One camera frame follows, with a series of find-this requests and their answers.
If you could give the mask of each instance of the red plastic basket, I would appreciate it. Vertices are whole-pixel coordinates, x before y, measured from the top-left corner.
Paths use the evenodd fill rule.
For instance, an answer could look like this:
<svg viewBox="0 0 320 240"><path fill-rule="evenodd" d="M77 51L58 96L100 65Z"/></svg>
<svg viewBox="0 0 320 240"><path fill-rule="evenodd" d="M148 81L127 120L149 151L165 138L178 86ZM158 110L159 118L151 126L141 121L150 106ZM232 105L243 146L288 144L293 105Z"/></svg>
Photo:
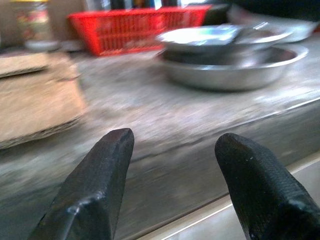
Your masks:
<svg viewBox="0 0 320 240"><path fill-rule="evenodd" d="M155 37L165 31L198 27L211 5L79 12L69 16L96 56L161 49Z"/></svg>

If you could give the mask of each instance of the concrete countertop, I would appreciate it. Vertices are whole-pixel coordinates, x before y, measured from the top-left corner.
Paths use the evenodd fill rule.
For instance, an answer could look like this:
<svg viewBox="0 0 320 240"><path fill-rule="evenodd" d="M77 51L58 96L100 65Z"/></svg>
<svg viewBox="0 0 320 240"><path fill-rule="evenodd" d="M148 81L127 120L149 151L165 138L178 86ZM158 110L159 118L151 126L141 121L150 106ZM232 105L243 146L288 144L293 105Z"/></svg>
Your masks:
<svg viewBox="0 0 320 240"><path fill-rule="evenodd" d="M72 55L87 102L81 124L50 137L0 150L0 201L60 184L107 132L131 128L132 162L320 99L318 35L276 83L255 91L220 93L167 80L156 52L95 58ZM128 178L135 175L129 169Z"/></svg>

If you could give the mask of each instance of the stacked metal dishes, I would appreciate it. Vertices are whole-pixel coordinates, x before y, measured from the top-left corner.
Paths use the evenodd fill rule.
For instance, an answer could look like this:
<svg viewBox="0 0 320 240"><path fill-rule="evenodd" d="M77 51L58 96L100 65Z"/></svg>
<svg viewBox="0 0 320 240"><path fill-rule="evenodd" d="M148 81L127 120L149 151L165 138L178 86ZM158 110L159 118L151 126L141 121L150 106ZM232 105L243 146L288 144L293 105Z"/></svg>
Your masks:
<svg viewBox="0 0 320 240"><path fill-rule="evenodd" d="M207 90L254 90L307 55L302 46L274 46L289 35L266 24L178 29L157 37L166 47L158 58L175 82Z"/></svg>

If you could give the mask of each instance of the jar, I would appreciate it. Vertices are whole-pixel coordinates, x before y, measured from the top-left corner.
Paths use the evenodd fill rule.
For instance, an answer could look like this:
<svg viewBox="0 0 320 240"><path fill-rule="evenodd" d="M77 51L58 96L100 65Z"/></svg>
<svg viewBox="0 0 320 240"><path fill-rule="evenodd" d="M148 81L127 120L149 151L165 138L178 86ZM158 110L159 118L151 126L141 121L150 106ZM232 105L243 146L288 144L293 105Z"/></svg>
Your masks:
<svg viewBox="0 0 320 240"><path fill-rule="evenodd" d="M11 0L26 48L35 52L54 51L60 42L54 38L48 13L49 0Z"/></svg>

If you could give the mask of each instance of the red basket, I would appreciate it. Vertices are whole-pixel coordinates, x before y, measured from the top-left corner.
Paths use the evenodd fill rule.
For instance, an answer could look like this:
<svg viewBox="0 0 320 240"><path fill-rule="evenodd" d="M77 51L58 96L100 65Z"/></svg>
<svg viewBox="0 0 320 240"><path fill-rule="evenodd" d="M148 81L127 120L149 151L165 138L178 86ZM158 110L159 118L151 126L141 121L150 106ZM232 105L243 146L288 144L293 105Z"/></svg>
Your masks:
<svg viewBox="0 0 320 240"><path fill-rule="evenodd" d="M211 5L79 12L69 16L96 56L161 49L155 37L165 31L198 27Z"/></svg>

